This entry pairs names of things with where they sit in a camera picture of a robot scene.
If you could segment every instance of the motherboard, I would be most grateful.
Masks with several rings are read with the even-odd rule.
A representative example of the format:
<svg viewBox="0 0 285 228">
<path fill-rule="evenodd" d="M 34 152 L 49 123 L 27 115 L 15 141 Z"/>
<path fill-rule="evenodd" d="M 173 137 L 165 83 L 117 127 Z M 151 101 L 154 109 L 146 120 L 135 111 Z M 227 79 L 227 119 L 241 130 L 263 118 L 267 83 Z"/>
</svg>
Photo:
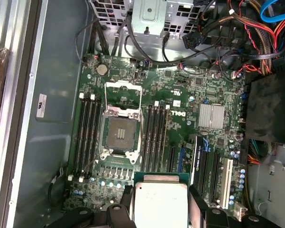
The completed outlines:
<svg viewBox="0 0 285 228">
<path fill-rule="evenodd" d="M 134 173 L 188 173 L 209 206 L 233 213 L 244 167 L 243 80 L 220 71 L 86 56 L 74 117 L 63 210 L 106 210 Z M 230 78 L 232 71 L 225 72 Z"/>
</svg>

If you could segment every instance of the cpu socket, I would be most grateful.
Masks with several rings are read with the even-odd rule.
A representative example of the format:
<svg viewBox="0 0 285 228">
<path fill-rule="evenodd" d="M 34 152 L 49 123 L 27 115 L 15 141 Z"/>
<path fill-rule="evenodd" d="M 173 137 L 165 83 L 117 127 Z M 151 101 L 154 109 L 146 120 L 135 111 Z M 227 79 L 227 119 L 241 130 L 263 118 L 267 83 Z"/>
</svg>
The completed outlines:
<svg viewBox="0 0 285 228">
<path fill-rule="evenodd" d="M 121 109 L 107 102 L 107 87 L 126 87 L 128 90 L 140 92 L 138 109 Z M 143 115 L 141 112 L 142 87 L 129 82 L 118 81 L 105 84 L 106 110 L 103 113 L 99 152 L 100 159 L 105 160 L 108 156 L 127 158 L 131 164 L 135 164 L 140 153 L 142 137 Z"/>
</svg>

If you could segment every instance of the white pci slot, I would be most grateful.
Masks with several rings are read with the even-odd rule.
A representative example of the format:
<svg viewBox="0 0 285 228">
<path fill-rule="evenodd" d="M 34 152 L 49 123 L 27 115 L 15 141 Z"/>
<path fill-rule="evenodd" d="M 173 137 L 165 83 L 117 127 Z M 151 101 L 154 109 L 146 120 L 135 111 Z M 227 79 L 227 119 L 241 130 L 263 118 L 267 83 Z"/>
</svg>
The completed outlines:
<svg viewBox="0 0 285 228">
<path fill-rule="evenodd" d="M 225 159 L 223 162 L 223 173 L 221 182 L 220 204 L 223 209 L 229 208 L 229 197 L 232 180 L 233 160 Z"/>
</svg>

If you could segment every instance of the screw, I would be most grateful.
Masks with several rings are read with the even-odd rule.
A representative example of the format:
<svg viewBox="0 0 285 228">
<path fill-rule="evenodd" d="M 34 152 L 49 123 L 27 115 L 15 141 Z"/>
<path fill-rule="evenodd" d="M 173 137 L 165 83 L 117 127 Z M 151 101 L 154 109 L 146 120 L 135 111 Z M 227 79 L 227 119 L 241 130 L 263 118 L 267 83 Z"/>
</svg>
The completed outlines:
<svg viewBox="0 0 285 228">
<path fill-rule="evenodd" d="M 255 216 L 250 216 L 248 219 L 250 219 L 253 222 L 259 222 L 259 219 L 256 218 Z"/>
<path fill-rule="evenodd" d="M 213 209 L 212 212 L 216 215 L 219 215 L 221 213 L 220 210 L 217 210 L 217 209 Z"/>
</svg>

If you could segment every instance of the heatsink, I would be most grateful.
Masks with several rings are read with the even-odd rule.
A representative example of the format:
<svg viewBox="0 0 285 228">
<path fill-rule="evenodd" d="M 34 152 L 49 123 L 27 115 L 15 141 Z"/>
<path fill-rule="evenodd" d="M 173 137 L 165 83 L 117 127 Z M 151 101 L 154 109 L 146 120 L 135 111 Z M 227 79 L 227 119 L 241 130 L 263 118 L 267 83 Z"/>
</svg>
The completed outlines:
<svg viewBox="0 0 285 228">
<path fill-rule="evenodd" d="M 201 104 L 199 108 L 199 127 L 208 127 L 215 129 L 223 128 L 224 106 Z"/>
</svg>

